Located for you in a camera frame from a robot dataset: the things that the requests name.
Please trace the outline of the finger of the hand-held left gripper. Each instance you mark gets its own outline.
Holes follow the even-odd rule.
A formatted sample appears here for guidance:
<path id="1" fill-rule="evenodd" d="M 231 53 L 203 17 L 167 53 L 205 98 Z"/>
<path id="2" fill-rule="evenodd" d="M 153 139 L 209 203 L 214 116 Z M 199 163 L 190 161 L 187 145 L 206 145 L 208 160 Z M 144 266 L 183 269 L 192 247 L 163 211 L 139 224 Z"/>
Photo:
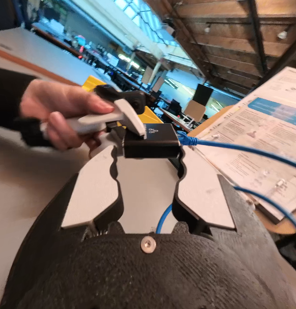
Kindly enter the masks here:
<path id="1" fill-rule="evenodd" d="M 146 133 L 145 125 L 140 120 L 130 103 L 125 99 L 118 99 L 114 101 L 114 105 L 121 113 L 118 120 L 120 124 L 137 136 L 143 137 Z"/>
<path id="2" fill-rule="evenodd" d="M 90 158 L 95 157 L 108 146 L 113 146 L 117 150 L 117 156 L 123 156 L 123 140 L 117 133 L 104 133 L 99 137 L 99 145 L 90 151 Z"/>

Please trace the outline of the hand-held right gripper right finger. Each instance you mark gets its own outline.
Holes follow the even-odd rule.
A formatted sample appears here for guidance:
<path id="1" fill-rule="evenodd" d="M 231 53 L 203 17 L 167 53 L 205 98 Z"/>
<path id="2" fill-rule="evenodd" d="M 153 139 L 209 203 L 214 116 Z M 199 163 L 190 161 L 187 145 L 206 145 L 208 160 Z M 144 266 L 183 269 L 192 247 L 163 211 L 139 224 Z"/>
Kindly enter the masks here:
<path id="1" fill-rule="evenodd" d="M 176 201 L 208 226 L 234 230 L 216 170 L 190 146 L 182 146 L 181 151 L 183 174 L 176 184 Z"/>

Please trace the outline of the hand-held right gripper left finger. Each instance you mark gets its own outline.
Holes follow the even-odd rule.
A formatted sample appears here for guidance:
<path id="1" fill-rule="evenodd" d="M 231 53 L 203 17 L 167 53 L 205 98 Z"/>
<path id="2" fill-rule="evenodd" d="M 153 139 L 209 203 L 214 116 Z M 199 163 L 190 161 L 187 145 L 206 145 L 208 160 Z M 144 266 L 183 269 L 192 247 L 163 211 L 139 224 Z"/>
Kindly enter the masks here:
<path id="1" fill-rule="evenodd" d="M 109 145 L 80 170 L 61 227 L 87 225 L 107 230 L 124 211 L 120 183 L 117 180 L 117 148 Z"/>

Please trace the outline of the white table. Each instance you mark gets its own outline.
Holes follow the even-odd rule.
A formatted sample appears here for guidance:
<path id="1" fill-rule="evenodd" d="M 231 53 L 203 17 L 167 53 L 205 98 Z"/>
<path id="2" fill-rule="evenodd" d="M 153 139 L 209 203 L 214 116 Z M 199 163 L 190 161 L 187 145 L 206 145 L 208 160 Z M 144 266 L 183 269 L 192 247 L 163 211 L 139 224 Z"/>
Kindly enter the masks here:
<path id="1" fill-rule="evenodd" d="M 0 57 L 69 85 L 82 86 L 94 76 L 120 91 L 93 67 L 23 28 L 0 31 Z"/>

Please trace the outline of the yellow plastic bin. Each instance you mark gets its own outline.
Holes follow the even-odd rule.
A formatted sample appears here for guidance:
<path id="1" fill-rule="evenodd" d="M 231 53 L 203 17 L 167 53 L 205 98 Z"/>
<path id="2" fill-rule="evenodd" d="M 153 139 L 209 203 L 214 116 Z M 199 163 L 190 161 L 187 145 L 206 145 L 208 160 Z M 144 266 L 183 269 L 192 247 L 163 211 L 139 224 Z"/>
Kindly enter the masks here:
<path id="1" fill-rule="evenodd" d="M 99 85 L 106 85 L 106 83 L 90 75 L 82 85 L 82 88 L 87 92 L 93 92 L 93 89 Z M 145 107 L 144 113 L 138 116 L 140 120 L 146 124 L 163 123 L 148 107 Z"/>

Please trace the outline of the person's left forearm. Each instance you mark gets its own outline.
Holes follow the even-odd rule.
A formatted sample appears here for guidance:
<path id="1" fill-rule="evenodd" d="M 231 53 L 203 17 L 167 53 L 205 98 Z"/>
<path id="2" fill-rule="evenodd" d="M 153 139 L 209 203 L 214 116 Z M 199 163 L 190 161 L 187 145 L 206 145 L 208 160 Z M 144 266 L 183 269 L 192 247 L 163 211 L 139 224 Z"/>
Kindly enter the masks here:
<path id="1" fill-rule="evenodd" d="M 34 79 L 37 77 L 0 68 L 0 127 L 16 130 L 21 98 Z"/>

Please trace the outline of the printed instruction sheet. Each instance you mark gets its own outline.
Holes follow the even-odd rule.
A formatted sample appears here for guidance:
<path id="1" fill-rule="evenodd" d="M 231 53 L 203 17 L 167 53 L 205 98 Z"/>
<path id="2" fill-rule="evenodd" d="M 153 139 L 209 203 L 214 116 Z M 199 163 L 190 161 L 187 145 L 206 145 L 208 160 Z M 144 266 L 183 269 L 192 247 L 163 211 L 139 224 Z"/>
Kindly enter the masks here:
<path id="1" fill-rule="evenodd" d="M 282 69 L 189 135 L 271 152 L 296 162 L 296 68 Z M 200 145 L 197 149 L 234 184 L 267 196 L 296 217 L 296 168 L 241 150 Z"/>

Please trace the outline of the black standing panel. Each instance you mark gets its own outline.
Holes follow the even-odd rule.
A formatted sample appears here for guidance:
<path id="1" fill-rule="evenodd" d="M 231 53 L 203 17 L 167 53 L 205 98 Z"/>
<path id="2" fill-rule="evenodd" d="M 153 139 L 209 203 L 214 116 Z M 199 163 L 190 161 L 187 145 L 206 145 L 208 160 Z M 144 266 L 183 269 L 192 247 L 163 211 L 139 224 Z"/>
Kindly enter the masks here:
<path id="1" fill-rule="evenodd" d="M 214 90 L 210 87 L 198 84 L 192 100 L 199 103 L 202 106 L 206 106 L 213 91 Z"/>

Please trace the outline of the black network splitter box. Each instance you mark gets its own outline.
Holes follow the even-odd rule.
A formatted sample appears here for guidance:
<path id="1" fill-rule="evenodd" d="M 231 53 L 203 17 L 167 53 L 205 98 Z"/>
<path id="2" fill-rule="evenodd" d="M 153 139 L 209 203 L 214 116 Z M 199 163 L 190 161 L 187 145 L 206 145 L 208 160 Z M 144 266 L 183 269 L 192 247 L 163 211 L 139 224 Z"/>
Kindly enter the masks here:
<path id="1" fill-rule="evenodd" d="M 143 136 L 126 129 L 123 138 L 123 156 L 129 159 L 176 159 L 180 142 L 172 124 L 144 124 Z"/>

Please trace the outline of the person's left hand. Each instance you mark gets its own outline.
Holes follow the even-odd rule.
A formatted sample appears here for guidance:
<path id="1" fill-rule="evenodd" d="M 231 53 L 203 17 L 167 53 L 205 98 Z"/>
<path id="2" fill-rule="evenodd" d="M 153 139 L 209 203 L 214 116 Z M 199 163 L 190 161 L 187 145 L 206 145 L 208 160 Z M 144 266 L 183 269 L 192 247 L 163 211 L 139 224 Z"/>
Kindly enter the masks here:
<path id="1" fill-rule="evenodd" d="M 90 151 L 100 145 L 103 131 L 78 135 L 66 119 L 88 114 L 111 113 L 114 107 L 79 86 L 34 79 L 26 88 L 19 105 L 20 115 L 47 123 L 47 137 L 58 150 L 79 148 L 85 143 Z"/>

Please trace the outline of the wooden back chair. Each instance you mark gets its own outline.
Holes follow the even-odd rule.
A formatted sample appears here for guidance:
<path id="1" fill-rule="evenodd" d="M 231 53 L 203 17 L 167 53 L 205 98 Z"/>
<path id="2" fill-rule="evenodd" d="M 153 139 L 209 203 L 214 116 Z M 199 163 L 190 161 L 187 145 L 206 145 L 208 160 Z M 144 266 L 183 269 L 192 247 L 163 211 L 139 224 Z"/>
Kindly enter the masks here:
<path id="1" fill-rule="evenodd" d="M 188 119 L 190 119 L 189 122 L 186 122 L 186 126 L 191 129 L 194 123 L 200 123 L 205 112 L 206 107 L 204 105 L 191 100 L 188 102 L 186 108 L 182 111 L 182 114 L 184 115 L 182 120 L 186 122 Z"/>

